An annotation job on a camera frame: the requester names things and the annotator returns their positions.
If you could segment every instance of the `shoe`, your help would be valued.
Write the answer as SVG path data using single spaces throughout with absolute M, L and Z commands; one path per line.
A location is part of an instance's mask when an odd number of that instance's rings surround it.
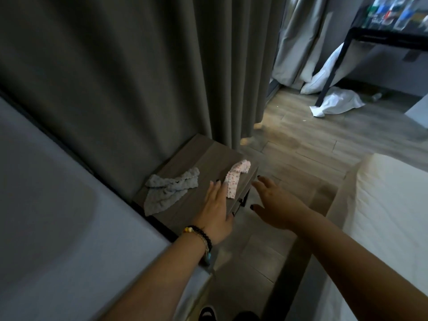
M 199 313 L 199 321 L 217 321 L 217 315 L 211 305 L 204 307 Z

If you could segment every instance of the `pink polka dot fabric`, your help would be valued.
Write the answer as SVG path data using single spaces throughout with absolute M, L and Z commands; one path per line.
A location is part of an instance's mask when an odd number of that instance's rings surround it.
M 236 189 L 238 188 L 239 176 L 241 173 L 248 173 L 251 162 L 243 160 L 235 164 L 227 173 L 224 182 L 228 183 L 227 198 L 235 198 Z

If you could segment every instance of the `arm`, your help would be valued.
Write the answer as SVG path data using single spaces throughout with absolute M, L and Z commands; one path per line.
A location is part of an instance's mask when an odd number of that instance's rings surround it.
M 308 243 L 358 320 L 428 320 L 428 297 L 421 291 L 292 194 L 268 178 L 259 180 L 253 185 L 265 207 L 253 205 L 254 211 Z
M 204 208 L 192 222 L 213 245 L 232 232 L 233 216 L 226 218 L 226 193 L 227 183 L 220 187 L 219 181 L 215 185 L 211 181 Z M 195 233 L 182 234 L 100 320 L 171 320 L 205 248 Z

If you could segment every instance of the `curtain fold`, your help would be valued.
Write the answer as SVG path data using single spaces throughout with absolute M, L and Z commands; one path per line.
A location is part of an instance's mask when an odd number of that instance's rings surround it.
M 327 0 L 288 0 L 272 77 L 284 86 L 297 82 L 316 39 Z
M 0 83 L 125 199 L 261 120 L 285 0 L 0 0 Z

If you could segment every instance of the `forearm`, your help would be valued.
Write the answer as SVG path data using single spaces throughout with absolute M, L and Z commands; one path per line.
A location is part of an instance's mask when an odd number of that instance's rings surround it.
M 311 247 L 359 320 L 428 320 L 428 298 L 325 217 L 308 210 L 292 230 Z
M 101 320 L 171 320 L 204 252 L 205 245 L 196 234 L 183 234 Z

